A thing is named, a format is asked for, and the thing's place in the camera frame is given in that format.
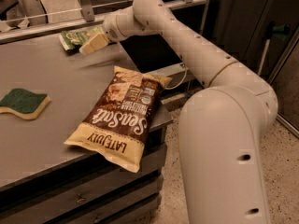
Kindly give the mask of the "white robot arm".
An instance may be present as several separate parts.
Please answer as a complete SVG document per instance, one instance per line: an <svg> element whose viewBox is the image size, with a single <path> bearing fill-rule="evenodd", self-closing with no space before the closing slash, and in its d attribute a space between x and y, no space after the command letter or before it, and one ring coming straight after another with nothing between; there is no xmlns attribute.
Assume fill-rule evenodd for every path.
<svg viewBox="0 0 299 224"><path fill-rule="evenodd" d="M162 0L134 0L107 14L103 29L113 42L160 35L203 86L178 121L190 224L272 224L259 150L278 113L272 87L177 20Z"/></svg>

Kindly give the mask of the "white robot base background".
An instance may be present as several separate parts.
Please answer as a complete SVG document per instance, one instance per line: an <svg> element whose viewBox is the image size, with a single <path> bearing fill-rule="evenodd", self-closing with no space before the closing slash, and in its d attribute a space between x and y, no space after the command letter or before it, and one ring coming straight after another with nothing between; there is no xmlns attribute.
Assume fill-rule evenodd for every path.
<svg viewBox="0 0 299 224"><path fill-rule="evenodd" d="M1 33L47 22L41 0L1 0Z"/></svg>

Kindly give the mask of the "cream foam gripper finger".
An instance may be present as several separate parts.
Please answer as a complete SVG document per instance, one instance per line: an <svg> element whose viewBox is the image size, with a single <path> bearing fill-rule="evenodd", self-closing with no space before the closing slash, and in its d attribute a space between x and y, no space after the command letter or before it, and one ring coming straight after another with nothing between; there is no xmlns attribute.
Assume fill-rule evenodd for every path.
<svg viewBox="0 0 299 224"><path fill-rule="evenodd" d="M79 48L79 52L84 55L89 55L106 47L109 43L110 41L105 34L91 33L87 41Z"/></svg>

